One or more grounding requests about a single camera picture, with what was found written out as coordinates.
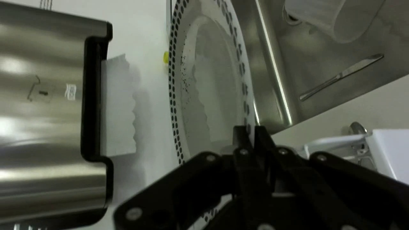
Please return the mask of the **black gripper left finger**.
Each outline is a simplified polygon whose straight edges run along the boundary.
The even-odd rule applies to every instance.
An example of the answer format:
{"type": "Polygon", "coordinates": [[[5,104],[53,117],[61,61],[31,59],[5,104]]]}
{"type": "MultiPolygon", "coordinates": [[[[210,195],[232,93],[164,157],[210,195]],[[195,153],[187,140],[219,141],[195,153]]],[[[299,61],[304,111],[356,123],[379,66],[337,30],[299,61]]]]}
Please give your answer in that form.
{"type": "Polygon", "coordinates": [[[115,230],[186,230],[223,195],[240,192],[236,159],[241,149],[251,150],[250,137],[237,125],[228,154],[199,151],[131,195],[113,211],[115,230]]]}

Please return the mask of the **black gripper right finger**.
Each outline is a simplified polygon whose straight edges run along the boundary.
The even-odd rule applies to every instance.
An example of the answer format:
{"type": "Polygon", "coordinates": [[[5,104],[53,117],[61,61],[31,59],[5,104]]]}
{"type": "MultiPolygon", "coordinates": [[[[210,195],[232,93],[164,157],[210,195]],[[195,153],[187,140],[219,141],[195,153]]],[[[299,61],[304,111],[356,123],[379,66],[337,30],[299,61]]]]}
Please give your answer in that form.
{"type": "Polygon", "coordinates": [[[270,191],[288,191],[314,230],[409,230],[409,186],[331,151],[301,158],[254,128],[270,191]]]}

